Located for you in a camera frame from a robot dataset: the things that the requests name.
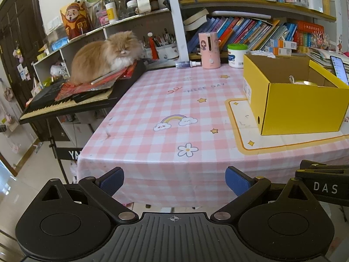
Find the yellow tape roll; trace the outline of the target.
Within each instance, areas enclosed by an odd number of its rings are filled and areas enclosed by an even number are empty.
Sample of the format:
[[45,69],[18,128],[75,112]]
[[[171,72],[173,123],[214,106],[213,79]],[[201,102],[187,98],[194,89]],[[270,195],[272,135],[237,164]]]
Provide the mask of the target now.
[[307,86],[318,86],[316,83],[310,82],[310,81],[297,81],[293,75],[289,76],[289,81],[292,84],[301,84],[301,85],[307,85]]

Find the pink checked tablecloth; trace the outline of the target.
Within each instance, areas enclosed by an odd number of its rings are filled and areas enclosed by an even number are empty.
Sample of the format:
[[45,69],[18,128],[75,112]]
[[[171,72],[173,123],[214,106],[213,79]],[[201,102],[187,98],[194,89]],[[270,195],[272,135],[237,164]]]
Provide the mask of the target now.
[[286,183],[302,160],[348,163],[348,121],[340,131],[263,136],[227,65],[145,73],[113,107],[79,155],[77,176],[125,174],[121,203],[222,206],[234,198],[227,167]]

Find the yellow cardboard box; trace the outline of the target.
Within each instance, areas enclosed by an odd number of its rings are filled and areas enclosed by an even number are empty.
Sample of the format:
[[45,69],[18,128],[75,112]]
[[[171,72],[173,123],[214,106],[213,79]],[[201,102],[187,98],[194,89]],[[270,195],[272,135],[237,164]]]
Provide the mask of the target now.
[[307,56],[246,54],[243,78],[261,135],[337,132],[346,117],[348,85]]

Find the black Yamaha keyboard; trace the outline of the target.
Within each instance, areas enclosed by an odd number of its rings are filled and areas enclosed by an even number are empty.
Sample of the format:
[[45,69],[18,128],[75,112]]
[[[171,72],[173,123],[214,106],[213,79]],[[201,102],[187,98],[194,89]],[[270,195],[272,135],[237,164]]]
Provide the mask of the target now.
[[110,88],[70,93],[68,84],[63,81],[44,88],[24,109],[19,123],[32,123],[50,117],[112,108],[146,72],[146,68],[142,61],[138,61],[130,71],[130,78],[118,79]]

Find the red paper stack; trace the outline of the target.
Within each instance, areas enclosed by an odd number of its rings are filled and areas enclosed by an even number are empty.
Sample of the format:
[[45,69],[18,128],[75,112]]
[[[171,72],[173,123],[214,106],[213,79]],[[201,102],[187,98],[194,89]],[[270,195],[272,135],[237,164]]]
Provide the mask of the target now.
[[136,65],[137,62],[134,62],[132,65],[120,70],[119,72],[113,71],[105,76],[95,79],[94,81],[86,82],[80,85],[75,85],[71,83],[71,81],[68,81],[62,85],[60,92],[55,97],[55,101],[61,101],[80,93],[109,89],[118,80],[130,79],[134,73]]

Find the smartphone with lit screen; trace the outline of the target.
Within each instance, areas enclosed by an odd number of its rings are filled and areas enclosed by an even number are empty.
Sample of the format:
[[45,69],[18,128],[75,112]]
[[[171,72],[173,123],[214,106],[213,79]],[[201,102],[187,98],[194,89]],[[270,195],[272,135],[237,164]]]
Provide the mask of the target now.
[[330,56],[330,60],[334,68],[336,77],[338,77],[345,84],[349,85],[348,77],[342,60],[336,56]]

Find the orange white fluffy cat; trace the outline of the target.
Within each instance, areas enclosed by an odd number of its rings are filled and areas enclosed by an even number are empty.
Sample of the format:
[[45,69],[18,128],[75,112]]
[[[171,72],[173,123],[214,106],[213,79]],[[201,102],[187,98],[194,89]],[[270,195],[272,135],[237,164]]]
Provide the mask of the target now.
[[143,46],[132,31],[121,31],[106,40],[83,46],[74,56],[70,82],[80,85],[119,72],[141,58]]

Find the white jar green lid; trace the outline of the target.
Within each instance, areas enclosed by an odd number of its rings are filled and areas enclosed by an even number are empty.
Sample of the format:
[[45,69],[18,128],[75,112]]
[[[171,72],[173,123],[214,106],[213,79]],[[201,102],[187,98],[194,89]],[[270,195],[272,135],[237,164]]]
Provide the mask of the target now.
[[244,55],[248,52],[248,46],[246,44],[229,44],[227,49],[229,66],[242,69],[244,67]]

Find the small spray bottle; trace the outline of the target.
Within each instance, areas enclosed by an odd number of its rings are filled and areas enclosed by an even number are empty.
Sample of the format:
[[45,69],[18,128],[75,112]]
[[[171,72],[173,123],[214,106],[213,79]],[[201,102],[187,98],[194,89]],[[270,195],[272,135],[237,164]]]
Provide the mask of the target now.
[[185,68],[198,67],[198,66],[202,66],[201,62],[196,62],[196,61],[177,61],[176,62],[177,69],[185,69]]

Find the pink humidifier cylinder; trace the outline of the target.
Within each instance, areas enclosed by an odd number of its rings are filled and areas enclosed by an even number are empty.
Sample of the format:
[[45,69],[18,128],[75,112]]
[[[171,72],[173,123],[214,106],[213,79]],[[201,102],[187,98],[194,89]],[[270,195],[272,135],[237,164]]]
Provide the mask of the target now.
[[221,67],[217,32],[199,33],[201,65],[204,69]]

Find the white pen holder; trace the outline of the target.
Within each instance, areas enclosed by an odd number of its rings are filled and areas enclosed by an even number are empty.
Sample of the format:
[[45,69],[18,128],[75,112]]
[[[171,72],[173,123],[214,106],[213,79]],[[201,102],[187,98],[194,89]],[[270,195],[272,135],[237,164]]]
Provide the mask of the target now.
[[[156,47],[156,50],[160,61],[173,60],[179,57],[178,47],[176,43]],[[152,57],[153,55],[151,48],[145,48],[143,58],[152,59]]]

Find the row of colourful books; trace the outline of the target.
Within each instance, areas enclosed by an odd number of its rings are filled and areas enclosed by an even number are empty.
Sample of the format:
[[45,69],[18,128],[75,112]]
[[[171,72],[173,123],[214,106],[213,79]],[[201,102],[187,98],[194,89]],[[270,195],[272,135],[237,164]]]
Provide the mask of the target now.
[[278,20],[262,20],[251,17],[211,17],[203,16],[185,26],[193,35],[187,42],[189,53],[198,53],[200,33],[216,32],[218,48],[226,52],[230,44],[242,44],[249,50],[263,50],[270,41],[293,41],[298,25]]

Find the fortune god figure box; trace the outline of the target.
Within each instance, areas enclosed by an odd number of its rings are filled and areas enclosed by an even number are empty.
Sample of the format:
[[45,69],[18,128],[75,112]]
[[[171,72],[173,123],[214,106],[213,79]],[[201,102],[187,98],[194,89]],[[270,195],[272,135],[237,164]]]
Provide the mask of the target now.
[[92,30],[85,1],[76,1],[60,9],[67,38],[72,40]]

